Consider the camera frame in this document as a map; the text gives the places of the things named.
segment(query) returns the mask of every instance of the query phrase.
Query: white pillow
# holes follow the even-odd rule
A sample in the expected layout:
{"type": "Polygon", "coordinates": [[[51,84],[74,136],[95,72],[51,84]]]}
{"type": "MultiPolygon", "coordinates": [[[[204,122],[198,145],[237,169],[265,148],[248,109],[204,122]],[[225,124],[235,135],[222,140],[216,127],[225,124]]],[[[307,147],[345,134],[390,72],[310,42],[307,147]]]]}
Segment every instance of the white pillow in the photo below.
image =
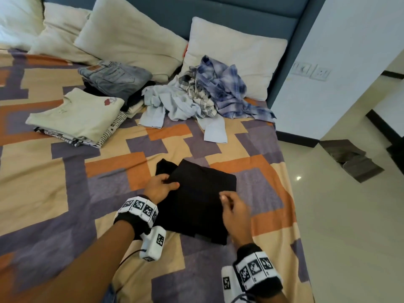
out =
{"type": "Polygon", "coordinates": [[[154,81],[166,82],[181,65],[187,41],[126,0],[96,0],[74,45],[103,60],[147,69],[154,81]]]}
{"type": "Polygon", "coordinates": [[[91,11],[45,2],[45,30],[34,41],[29,54],[44,54],[73,62],[95,65],[99,59],[73,43],[86,24],[91,11]]]}
{"type": "Polygon", "coordinates": [[[181,72],[199,65],[204,55],[228,66],[236,65],[247,86],[246,97],[265,101],[272,75],[287,45],[286,39],[248,35],[194,17],[181,72]]]}
{"type": "Polygon", "coordinates": [[[28,51],[43,19],[41,0],[0,0],[0,44],[28,51]]]}

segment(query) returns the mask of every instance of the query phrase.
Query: forearm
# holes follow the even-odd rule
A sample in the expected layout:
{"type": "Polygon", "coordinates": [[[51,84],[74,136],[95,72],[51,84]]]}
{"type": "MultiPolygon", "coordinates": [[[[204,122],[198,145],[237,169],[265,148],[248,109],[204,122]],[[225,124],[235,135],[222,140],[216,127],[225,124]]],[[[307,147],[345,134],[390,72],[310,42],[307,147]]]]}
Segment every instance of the forearm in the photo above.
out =
{"type": "Polygon", "coordinates": [[[133,238],[132,226],[118,221],[33,302],[101,302],[133,238]]]}
{"type": "Polygon", "coordinates": [[[288,303],[288,299],[286,299],[285,295],[283,292],[280,292],[276,296],[273,296],[272,298],[257,298],[256,299],[257,303],[288,303]]]}

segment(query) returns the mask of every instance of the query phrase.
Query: finger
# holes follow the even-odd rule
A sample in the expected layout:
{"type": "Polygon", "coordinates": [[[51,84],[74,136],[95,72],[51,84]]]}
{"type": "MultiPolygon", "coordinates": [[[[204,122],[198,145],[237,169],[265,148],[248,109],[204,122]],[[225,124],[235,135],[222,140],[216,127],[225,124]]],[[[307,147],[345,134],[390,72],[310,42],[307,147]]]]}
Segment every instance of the finger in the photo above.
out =
{"type": "Polygon", "coordinates": [[[230,206],[230,200],[228,197],[226,197],[225,195],[221,195],[220,196],[220,201],[222,202],[222,206],[223,206],[223,215],[231,215],[232,211],[231,211],[231,206],[230,206]]]}
{"type": "Polygon", "coordinates": [[[162,173],[162,174],[156,175],[156,177],[158,177],[160,180],[164,181],[164,180],[168,179],[170,176],[169,176],[169,174],[162,173]]]}
{"type": "Polygon", "coordinates": [[[178,182],[173,182],[169,184],[165,184],[169,188],[169,190],[177,190],[179,188],[179,183],[178,182]]]}
{"type": "Polygon", "coordinates": [[[232,199],[234,203],[242,202],[240,197],[238,196],[238,194],[235,191],[221,191],[219,194],[232,199]]]}

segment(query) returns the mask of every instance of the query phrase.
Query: tiled floor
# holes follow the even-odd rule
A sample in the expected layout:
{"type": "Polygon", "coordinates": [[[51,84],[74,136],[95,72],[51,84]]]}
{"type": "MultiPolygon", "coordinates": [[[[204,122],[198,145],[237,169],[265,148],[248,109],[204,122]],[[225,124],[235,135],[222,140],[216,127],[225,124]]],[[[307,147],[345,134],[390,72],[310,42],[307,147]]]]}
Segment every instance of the tiled floor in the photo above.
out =
{"type": "Polygon", "coordinates": [[[389,142],[363,118],[367,112],[355,108],[331,133],[349,139],[385,169],[362,184],[319,145],[280,142],[310,280],[317,303],[401,302],[404,175],[385,150],[389,142]]]}

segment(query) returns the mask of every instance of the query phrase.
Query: bedspread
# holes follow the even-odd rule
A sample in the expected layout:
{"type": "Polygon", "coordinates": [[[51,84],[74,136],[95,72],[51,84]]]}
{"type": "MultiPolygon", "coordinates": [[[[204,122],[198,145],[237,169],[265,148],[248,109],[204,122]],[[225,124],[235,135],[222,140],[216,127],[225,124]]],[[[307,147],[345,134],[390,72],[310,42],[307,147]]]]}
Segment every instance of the bedspread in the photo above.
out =
{"type": "MultiPolygon", "coordinates": [[[[162,158],[187,159],[237,177],[252,210],[255,242],[268,254],[291,302],[313,302],[285,162],[272,125],[225,119],[227,144],[203,141],[193,119],[162,129],[127,119],[96,149],[32,131],[30,113],[83,88],[80,65],[0,50],[0,301],[25,302],[111,225],[116,210],[142,193],[162,158]]],[[[138,249],[134,241],[127,255],[138,249]]],[[[220,246],[168,232],[162,257],[137,255],[113,279],[121,302],[223,302],[221,267],[235,260],[220,246]]]]}

